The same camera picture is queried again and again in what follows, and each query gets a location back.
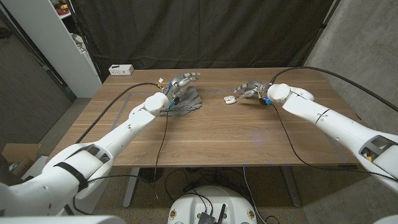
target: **robot finger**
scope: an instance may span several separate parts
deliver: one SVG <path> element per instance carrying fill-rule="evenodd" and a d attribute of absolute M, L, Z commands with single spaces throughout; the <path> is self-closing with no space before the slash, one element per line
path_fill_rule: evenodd
<path fill-rule="evenodd" d="M 238 100 L 241 100 L 241 99 L 243 99 L 243 98 L 250 98 L 250 97 L 254 96 L 255 94 L 257 94 L 257 92 L 254 91 L 254 90 L 245 91 L 245 92 L 238 98 Z"/>
<path fill-rule="evenodd" d="M 197 77 L 199 75 L 200 75 L 200 73 L 198 73 L 198 72 L 190 72 L 190 73 L 183 74 L 184 78 Z"/>
<path fill-rule="evenodd" d="M 188 83 L 190 83 L 191 81 L 196 81 L 197 79 L 197 77 L 184 78 L 183 80 L 179 81 L 178 86 L 185 87 L 186 85 L 188 85 Z"/>
<path fill-rule="evenodd" d="M 245 84 L 242 84 L 241 86 L 239 86 L 239 87 L 237 87 L 237 89 L 236 90 L 234 90 L 234 93 L 237 93 L 237 92 L 239 92 L 239 91 L 241 91 L 241 90 L 247 90 L 249 87 L 248 87 L 248 83 L 245 83 Z"/>

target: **table leg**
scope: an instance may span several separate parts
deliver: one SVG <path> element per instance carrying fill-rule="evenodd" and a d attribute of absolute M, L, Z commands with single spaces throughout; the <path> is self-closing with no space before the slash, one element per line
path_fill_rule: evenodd
<path fill-rule="evenodd" d="M 289 166 L 283 166 L 280 167 L 280 171 L 282 171 L 282 175 L 284 177 L 287 190 L 289 191 L 290 199 L 292 199 L 293 206 L 296 208 L 300 207 L 301 201 L 299 193 L 297 192 L 297 187 L 294 181 L 292 170 Z"/>
<path fill-rule="evenodd" d="M 132 168 L 130 171 L 130 174 L 138 175 L 138 172 L 139 172 L 139 168 Z M 124 208 L 128 208 L 128 206 L 130 206 L 130 204 L 131 204 L 132 193 L 134 192 L 136 183 L 137 183 L 137 178 L 135 178 L 135 177 L 129 178 L 129 183 L 127 184 L 126 194 L 124 195 L 124 200 L 123 200 Z"/>

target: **cardboard box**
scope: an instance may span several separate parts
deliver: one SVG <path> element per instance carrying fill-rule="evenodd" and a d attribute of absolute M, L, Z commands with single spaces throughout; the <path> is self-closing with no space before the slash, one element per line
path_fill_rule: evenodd
<path fill-rule="evenodd" d="M 33 165 L 39 149 L 40 144 L 7 143 L 1 154 L 6 158 L 9 165 L 19 162 L 19 165 L 12 173 L 18 177 L 22 177 Z"/>

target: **small white object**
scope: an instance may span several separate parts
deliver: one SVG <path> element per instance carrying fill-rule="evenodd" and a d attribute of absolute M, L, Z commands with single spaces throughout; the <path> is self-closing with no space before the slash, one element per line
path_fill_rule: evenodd
<path fill-rule="evenodd" d="M 131 75 L 133 71 L 132 65 L 112 65 L 109 68 L 111 75 Z"/>
<path fill-rule="evenodd" d="M 226 96 L 226 97 L 224 97 L 224 100 L 225 100 L 225 103 L 228 105 L 236 103 L 235 96 Z"/>

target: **black cable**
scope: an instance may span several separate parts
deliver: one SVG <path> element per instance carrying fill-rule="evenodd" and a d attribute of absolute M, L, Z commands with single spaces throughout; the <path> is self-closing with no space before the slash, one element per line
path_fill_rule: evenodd
<path fill-rule="evenodd" d="M 203 170 L 203 171 L 206 171 L 206 172 L 215 172 L 215 170 L 206 170 L 206 169 L 204 169 L 202 167 L 200 169 Z M 234 170 L 232 168 L 219 168 L 218 170 L 230 170 L 230 171 L 233 171 L 233 172 L 239 174 L 243 178 L 243 174 L 242 173 L 240 173 L 239 171 Z"/>
<path fill-rule="evenodd" d="M 102 111 L 102 113 L 97 117 L 97 119 L 95 119 L 95 121 L 90 125 L 90 127 L 88 127 L 88 129 L 80 136 L 80 138 L 76 141 L 76 144 L 77 143 L 80 143 L 81 142 L 81 140 L 83 140 L 83 138 L 91 131 L 91 129 L 93 129 L 93 127 L 97 124 L 97 122 L 104 116 L 104 114 L 107 112 L 107 110 L 109 110 L 110 109 L 110 107 L 114 104 L 114 102 L 116 102 L 120 97 L 122 97 L 125 93 L 127 93 L 129 90 L 131 90 L 132 88 L 134 88 L 134 87 L 137 87 L 137 86 L 141 86 L 141 85 L 154 85 L 154 86 L 156 86 L 157 88 L 160 88 L 159 86 L 158 86 L 158 84 L 156 84 L 156 83 L 139 83 L 139 84 L 135 84 L 135 85 L 132 85 L 132 86 L 130 86 L 129 88 L 127 88 L 127 89 L 125 89 L 122 93 L 120 93 L 103 111 Z M 121 176 L 125 176 L 125 177 L 127 177 L 127 176 L 133 176 L 133 175 L 114 175 L 114 176 L 107 176 L 107 177 L 98 177 L 98 178 L 95 178 L 95 179 L 93 179 L 93 180 L 89 180 L 88 182 L 91 182 L 91 181 L 94 181 L 94 180 L 98 180 L 98 179 L 103 179 L 103 178 L 110 178 L 110 177 L 121 177 Z M 76 210 L 76 211 L 78 211 L 78 212 L 80 212 L 80 213 L 82 213 L 82 214 L 85 214 L 85 215 L 91 215 L 90 213 L 86 213 L 86 212 L 83 212 L 83 211 L 81 211 L 80 209 L 78 209 L 78 208 L 76 208 L 76 205 L 75 205 L 75 197 L 76 196 L 74 196 L 73 197 L 73 208 Z"/>
<path fill-rule="evenodd" d="M 154 189 L 155 189 L 155 195 L 156 195 L 156 198 L 158 198 L 158 196 L 157 196 L 157 192 L 156 192 L 156 181 L 155 181 L 155 179 L 156 179 L 157 161 L 159 161 L 159 155 L 160 155 L 160 151 L 162 150 L 162 146 L 163 146 L 163 143 L 164 143 L 164 139 L 165 139 L 165 137 L 166 137 L 166 132 L 167 132 L 167 123 L 168 123 L 168 121 L 169 121 L 169 111 L 167 110 L 167 114 L 166 114 L 166 128 L 164 129 L 164 135 L 163 135 L 162 144 L 160 145 L 159 151 L 157 152 L 156 163 L 155 163 L 155 172 L 154 172 Z"/>
<path fill-rule="evenodd" d="M 75 215 L 72 211 L 72 209 L 70 209 L 69 205 L 67 204 L 66 206 L 64 206 L 65 211 L 67 212 L 68 215 Z"/>
<path fill-rule="evenodd" d="M 190 192 L 188 192 L 188 193 L 185 193 L 185 194 L 183 194 L 183 195 L 188 195 L 188 194 L 192 194 L 192 195 L 197 195 L 197 196 L 199 196 L 199 197 L 203 197 L 204 199 L 206 199 L 207 201 L 209 201 L 209 203 L 210 203 L 210 206 L 211 206 L 211 212 L 210 212 L 210 216 L 212 216 L 212 214 L 213 214 L 213 204 L 211 203 L 211 201 L 208 199 L 208 198 L 206 198 L 205 196 L 203 196 L 203 195 L 200 195 L 200 194 L 195 194 L 195 193 L 190 193 Z"/>
<path fill-rule="evenodd" d="M 187 184 L 189 184 L 188 176 L 187 176 L 187 174 L 184 172 L 184 170 L 176 169 L 176 170 L 174 170 L 173 172 L 171 172 L 171 173 L 169 173 L 169 174 L 167 175 L 167 177 L 164 179 L 164 189 L 166 190 L 167 196 L 169 196 L 169 199 L 170 199 L 173 203 L 175 202 L 175 200 L 172 198 L 172 196 L 170 195 L 169 191 L 167 190 L 167 179 L 170 177 L 170 175 L 172 175 L 172 174 L 173 174 L 174 172 L 176 172 L 176 171 L 182 171 L 182 172 L 185 174 L 185 179 L 187 180 Z"/>
<path fill-rule="evenodd" d="M 291 71 L 291 70 L 302 69 L 302 68 L 312 69 L 312 70 L 316 70 L 316 71 L 319 71 L 319 72 L 327 73 L 327 74 L 329 74 L 329 75 L 333 75 L 334 77 L 337 77 L 337 78 L 339 78 L 339 79 L 341 79 L 341 80 L 343 80 L 343 81 L 346 81 L 346 82 L 348 82 L 349 84 L 355 86 L 356 88 L 359 88 L 360 90 L 366 92 L 367 94 L 369 94 L 369 95 L 375 97 L 375 98 L 378 99 L 380 102 L 384 103 L 385 105 L 389 106 L 389 107 L 390 107 L 391 109 L 393 109 L 394 111 L 398 112 L 398 107 L 397 107 L 397 106 L 395 106 L 395 105 L 393 105 L 392 103 L 388 102 L 387 100 L 385 100 L 385 99 L 382 98 L 381 96 L 379 96 L 379 95 L 373 93 L 372 91 L 368 90 L 367 88 L 365 88 L 365 87 L 363 87 L 363 86 L 361 86 L 361 85 L 359 85 L 359 84 L 357 84 L 357 83 L 355 83 L 355 82 L 353 82 L 353 81 L 351 81 L 351 80 L 349 80 L 349 79 L 347 79 L 347 78 L 345 78 L 345 77 L 342 77 L 341 75 L 338 75 L 338 74 L 336 74 L 336 73 L 334 73 L 334 72 L 330 72 L 330 71 L 328 71 L 328 70 L 324 70 L 324 69 L 321 69 L 321 68 L 315 68 L 315 67 L 310 67 L 310 66 L 300 66 L 300 67 L 287 68 L 287 69 L 285 69 L 285 70 L 282 70 L 282 71 L 278 72 L 278 73 L 272 78 L 271 84 L 274 84 L 276 78 L 277 78 L 280 74 L 285 73 L 285 72 L 288 72 L 288 71 Z"/>
<path fill-rule="evenodd" d="M 285 134 L 286 134 L 286 136 L 287 136 L 287 139 L 289 140 L 290 146 L 292 147 L 292 150 L 293 150 L 294 154 L 295 154 L 296 157 L 297 157 L 298 159 L 300 159 L 300 161 L 302 161 L 305 165 L 310 166 L 310 167 L 312 167 L 312 168 L 323 169 L 323 170 L 352 171 L 352 172 L 362 172 L 362 173 L 366 173 L 366 174 L 373 174 L 373 175 L 378 175 L 378 176 L 385 177 L 385 178 L 387 178 L 387 179 L 390 179 L 390 180 L 393 180 L 393 181 L 398 182 L 398 179 L 395 179 L 395 178 L 393 178 L 393 177 L 389 177 L 389 176 L 386 176 L 386 175 L 383 175 L 383 174 L 379 174 L 379 173 L 376 173 L 376 172 L 370 172 L 370 171 L 365 171 L 365 170 L 357 170 L 357 169 L 334 169 L 334 168 L 317 167 L 317 166 L 313 166 L 313 165 L 311 165 L 311 164 L 306 163 L 303 159 L 300 158 L 300 156 L 299 156 L 299 155 L 296 153 L 296 151 L 294 150 L 292 141 L 290 140 L 289 135 L 287 134 L 286 128 L 285 128 L 285 126 L 284 126 L 284 123 L 282 122 L 282 119 L 280 118 L 279 112 L 278 112 L 277 108 L 276 108 L 274 105 L 272 105 L 272 106 L 275 108 L 275 111 L 276 111 L 276 113 L 277 113 L 277 115 L 278 115 L 279 121 L 280 121 L 280 123 L 281 123 L 281 125 L 282 125 L 282 127 L 283 127 L 283 129 L 284 129 L 284 131 L 285 131 Z"/>
<path fill-rule="evenodd" d="M 203 204 L 204 204 L 204 206 L 205 206 L 205 213 L 207 214 L 207 206 L 206 206 L 205 201 L 203 200 L 203 198 L 198 194 L 198 192 L 197 192 L 195 189 L 192 189 L 192 190 L 194 191 L 194 193 L 195 193 L 197 196 L 199 196 L 200 200 L 203 202 Z"/>
<path fill-rule="evenodd" d="M 105 178 L 112 178 L 112 177 L 135 177 L 138 178 L 138 176 L 136 175 L 130 175 L 130 174 L 122 174 L 122 175 L 109 175 L 109 176 L 105 176 L 105 177 L 97 177 L 94 178 L 92 180 L 87 181 L 88 183 L 92 182 L 92 181 L 96 181 L 96 180 L 100 180 L 100 179 L 105 179 Z"/>
<path fill-rule="evenodd" d="M 73 208 L 74 208 L 76 211 L 78 211 L 78 212 L 80 212 L 80 213 L 82 213 L 82 214 L 84 214 L 84 215 L 92 215 L 92 214 L 90 214 L 90 213 L 87 213 L 87 212 L 84 212 L 84 211 L 80 210 L 79 208 L 76 208 L 75 199 L 76 199 L 76 195 L 73 196 Z"/>
<path fill-rule="evenodd" d="M 271 218 L 271 217 L 272 217 L 272 218 L 275 218 L 275 219 L 276 219 L 276 221 L 277 221 L 277 222 L 278 222 L 278 224 L 279 224 L 279 220 L 278 220 L 278 219 L 277 219 L 275 216 L 273 216 L 273 215 L 269 215 L 269 216 L 266 218 L 266 220 L 265 220 L 265 221 L 267 222 L 267 219 L 268 219 L 268 218 Z"/>
<path fill-rule="evenodd" d="M 122 93 L 119 94 L 106 108 L 105 110 L 98 116 L 98 118 L 90 125 L 90 127 L 87 128 L 87 130 L 80 136 L 80 138 L 76 141 L 76 143 L 80 143 L 81 140 L 91 131 L 91 129 L 94 128 L 94 126 L 97 124 L 97 122 L 104 116 L 104 114 L 107 112 L 107 110 L 110 109 L 110 107 L 118 100 L 120 97 L 122 97 L 127 91 L 131 90 L 134 87 L 141 86 L 141 85 L 154 85 L 157 88 L 160 88 L 156 83 L 140 83 L 140 84 L 135 84 L 124 90 Z"/>

